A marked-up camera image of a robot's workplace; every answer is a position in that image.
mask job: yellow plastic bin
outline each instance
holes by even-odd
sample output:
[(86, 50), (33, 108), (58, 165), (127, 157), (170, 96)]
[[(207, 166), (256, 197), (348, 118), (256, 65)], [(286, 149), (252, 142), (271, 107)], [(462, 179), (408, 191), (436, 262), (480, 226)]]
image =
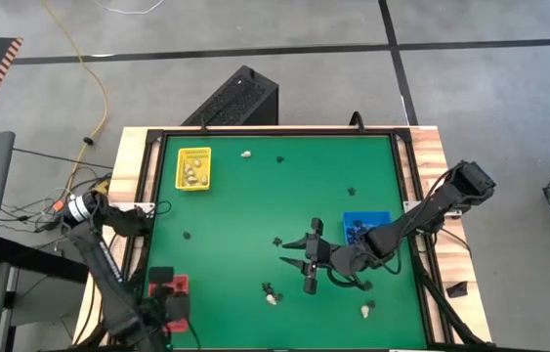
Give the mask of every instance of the yellow plastic bin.
[[(175, 187), (178, 190), (206, 191), (212, 183), (211, 148), (182, 148), (177, 155), (177, 177)], [(189, 182), (189, 172), (192, 171), (196, 181)]]

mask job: small white piece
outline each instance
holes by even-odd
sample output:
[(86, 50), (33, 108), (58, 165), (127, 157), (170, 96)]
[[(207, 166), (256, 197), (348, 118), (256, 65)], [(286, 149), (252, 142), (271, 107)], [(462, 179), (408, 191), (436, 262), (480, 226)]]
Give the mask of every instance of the small white piece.
[(272, 305), (276, 305), (276, 299), (273, 295), (267, 294), (266, 295), (266, 301)]
[(368, 317), (368, 314), (370, 314), (370, 307), (366, 306), (365, 304), (361, 306), (361, 316), (366, 319)]

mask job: concrete floor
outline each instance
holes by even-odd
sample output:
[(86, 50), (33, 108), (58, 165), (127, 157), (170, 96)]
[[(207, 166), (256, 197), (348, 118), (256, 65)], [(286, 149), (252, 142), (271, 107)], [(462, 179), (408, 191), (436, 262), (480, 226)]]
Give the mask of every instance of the concrete floor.
[[(153, 3), (109, 2), (125, 10)], [(146, 16), (91, 1), (52, 5), (88, 55), (387, 43), (374, 0), (166, 0)], [(550, 0), (388, 5), (400, 43), (550, 38)], [(37, 0), (0, 0), (0, 36), (23, 37), (21, 57), (72, 55)], [(476, 160), (498, 184), (464, 220), (493, 340), (550, 350), (550, 209), (541, 195), (550, 179), (550, 47), (402, 52), (402, 60), (418, 120), (440, 126), (448, 161)], [(353, 110), (368, 124), (406, 124), (388, 52), (96, 63), (111, 113), (86, 160), (113, 164), (124, 126), (181, 123), (241, 65), (280, 84), (281, 124), (346, 123)], [(0, 88), (0, 131), (14, 131), (20, 148), (75, 157), (102, 112), (78, 65), (13, 66)], [(15, 154), (5, 202), (44, 197), (70, 168)], [(55, 237), (1, 230), (27, 244)], [(77, 257), (71, 248), (67, 255)], [(20, 290), (35, 278), (21, 275)], [(82, 291), (59, 281), (39, 286), (15, 320), (46, 323), (19, 329), (15, 350), (66, 347), (59, 317), (73, 331)]]

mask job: green table surface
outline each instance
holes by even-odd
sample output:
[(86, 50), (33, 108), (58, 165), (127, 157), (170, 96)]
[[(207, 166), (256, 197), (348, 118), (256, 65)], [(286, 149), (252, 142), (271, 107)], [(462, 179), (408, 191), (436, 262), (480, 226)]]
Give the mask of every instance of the green table surface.
[[(194, 147), (212, 149), (209, 191), (175, 189), (178, 149)], [(252, 156), (241, 157), (244, 151)], [(155, 220), (148, 266), (173, 266), (189, 276), (190, 321), (203, 348), (425, 346), (406, 243), (399, 275), (366, 270), (360, 278), (374, 288), (361, 291), (335, 286), (320, 271), (316, 295), (303, 292), (299, 270), (278, 259), (300, 259), (303, 251), (273, 245), (276, 237), (301, 239), (313, 217), (322, 219), (325, 240), (343, 244), (346, 211), (401, 216), (387, 137), (172, 137), (159, 187), (163, 200), (173, 207)], [(266, 302), (266, 282), (283, 294), (277, 306)], [(364, 320), (360, 307), (369, 300), (376, 308)], [(173, 334), (173, 343), (195, 347), (189, 332)]]

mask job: wooden table frame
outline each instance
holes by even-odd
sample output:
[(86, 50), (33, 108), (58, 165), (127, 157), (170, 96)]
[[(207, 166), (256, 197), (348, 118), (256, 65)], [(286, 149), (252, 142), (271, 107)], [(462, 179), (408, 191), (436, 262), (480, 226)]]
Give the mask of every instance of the wooden table frame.
[[(401, 184), (402, 200), (421, 200), (433, 183), (446, 170), (444, 150), (437, 127), (403, 127), (403, 126), (367, 126), (364, 129), (356, 126), (212, 126), (207, 131), (200, 127), (127, 127), (118, 147), (118, 154), (109, 188), (109, 200), (112, 202), (155, 201), (157, 185), (160, 178), (160, 160), (163, 157), (164, 134), (177, 135), (369, 135), (390, 136), (395, 152), (395, 166)], [(446, 229), (465, 239), (460, 220), (445, 219)], [(111, 228), (104, 227), (104, 239), (109, 242), (113, 237)], [(418, 237), (416, 243), (410, 242), (412, 250), (426, 251), (421, 253), (423, 263), (432, 279), (440, 287), (452, 286), (458, 282), (468, 282), (468, 295), (449, 300), (452, 308), (466, 323), (472, 332), (485, 341), (490, 341), (487, 320), (474, 268), (469, 252), (463, 245), (450, 237), (439, 234), (435, 247), (430, 239)], [(117, 237), (110, 249), (124, 275), (131, 275), (138, 266), (142, 249), (147, 245), (142, 239), (127, 240)], [(444, 314), (441, 314), (425, 288), (418, 285), (420, 309), (427, 343), (460, 342), (451, 331)], [(101, 300), (93, 299), (100, 293), (92, 278), (88, 278), (82, 300), (79, 319), (73, 341), (81, 333), (80, 342), (91, 334), (101, 314)]]

